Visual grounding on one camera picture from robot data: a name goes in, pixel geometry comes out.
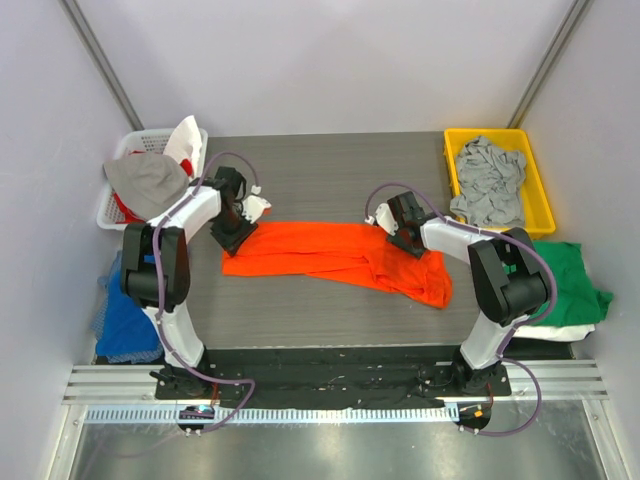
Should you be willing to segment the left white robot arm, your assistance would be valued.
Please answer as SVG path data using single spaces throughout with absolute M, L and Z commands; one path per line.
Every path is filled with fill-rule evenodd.
M 188 244 L 208 225 L 222 250 L 235 255 L 270 207 L 259 193 L 258 187 L 247 189 L 238 170 L 222 166 L 214 177 L 197 179 L 159 215 L 124 231 L 121 290 L 142 309 L 160 339 L 165 366 L 155 378 L 180 398 L 203 398 L 215 384 L 238 390 L 254 385 L 252 380 L 214 375 L 187 307 L 191 286 Z

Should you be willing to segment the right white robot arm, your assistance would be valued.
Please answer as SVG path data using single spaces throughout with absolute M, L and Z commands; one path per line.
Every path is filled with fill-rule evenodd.
M 500 233 L 428 214 L 412 192 L 380 204 L 374 219 L 391 244 L 416 258 L 441 252 L 469 265 L 479 316 L 454 353 L 451 380 L 462 394 L 482 392 L 518 327 L 550 302 L 551 270 L 524 229 Z

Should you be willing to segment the orange t shirt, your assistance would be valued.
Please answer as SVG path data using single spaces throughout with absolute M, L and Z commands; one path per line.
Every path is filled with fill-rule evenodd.
M 309 277 L 402 294 L 444 309 L 453 283 L 443 255 L 416 258 L 392 245 L 378 227 L 354 223 L 267 222 L 234 255 L 222 256 L 227 276 Z

